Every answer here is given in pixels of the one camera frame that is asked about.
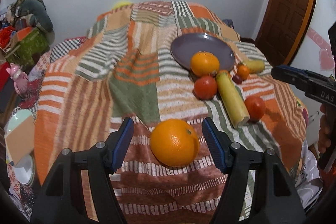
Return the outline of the person's right hand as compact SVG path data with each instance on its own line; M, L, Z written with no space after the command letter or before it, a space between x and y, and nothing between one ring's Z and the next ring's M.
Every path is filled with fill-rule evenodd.
M330 133L331 129L329 127L329 124L327 122L326 118L326 105L322 104L320 107L320 110L322 112L322 117L320 119L320 129L318 132L318 150L320 153L325 153L326 149L330 147L331 141L330 141Z

